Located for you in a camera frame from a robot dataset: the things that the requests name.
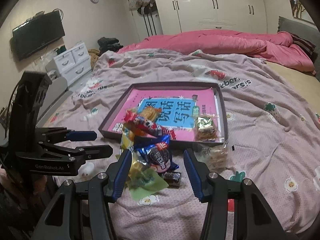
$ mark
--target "blue wrapper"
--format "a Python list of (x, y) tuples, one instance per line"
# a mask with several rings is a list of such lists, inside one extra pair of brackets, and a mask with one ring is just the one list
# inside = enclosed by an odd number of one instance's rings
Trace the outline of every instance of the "blue wrapper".
[(151, 167), (154, 167), (158, 173), (163, 173), (179, 168), (179, 166), (172, 161), (169, 143), (170, 135), (164, 135), (151, 139), (148, 143), (134, 145), (133, 149), (137, 151)]

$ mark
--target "wall outlet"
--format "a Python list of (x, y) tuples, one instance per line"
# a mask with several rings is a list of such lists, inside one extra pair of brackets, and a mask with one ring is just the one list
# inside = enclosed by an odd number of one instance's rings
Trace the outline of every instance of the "wall outlet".
[(39, 57), (39, 58), (35, 59), (35, 60), (34, 60), (35, 65), (38, 65), (38, 64), (40, 63), (40, 61), (42, 61), (42, 60), (43, 60), (43, 56), (41, 56), (41, 57)]

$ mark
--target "pink blanket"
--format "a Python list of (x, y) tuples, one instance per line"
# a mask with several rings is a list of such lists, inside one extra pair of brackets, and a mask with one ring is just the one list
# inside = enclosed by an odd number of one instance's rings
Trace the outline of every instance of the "pink blanket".
[(136, 49), (169, 49), (188, 55), (197, 49), (204, 53), (245, 54), (302, 72), (312, 72), (315, 67), (310, 58), (297, 45), (292, 44), (290, 33), (251, 34), (225, 30), (203, 30), (177, 35), (157, 35), (119, 50), (124, 53)]

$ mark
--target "television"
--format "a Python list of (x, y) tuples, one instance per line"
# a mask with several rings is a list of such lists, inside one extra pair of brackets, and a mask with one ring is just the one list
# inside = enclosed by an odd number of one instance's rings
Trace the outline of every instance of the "television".
[(59, 11), (53, 11), (14, 28), (12, 35), (12, 51), (22, 60), (59, 40), (65, 33)]

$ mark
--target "drawer handle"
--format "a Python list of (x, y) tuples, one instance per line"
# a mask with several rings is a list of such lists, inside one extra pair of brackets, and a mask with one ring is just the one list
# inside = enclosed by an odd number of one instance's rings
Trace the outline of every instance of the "drawer handle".
[(81, 70), (76, 71), (76, 74), (81, 74), (81, 73), (83, 72), (83, 68), (84, 68), (84, 67), (82, 67)]

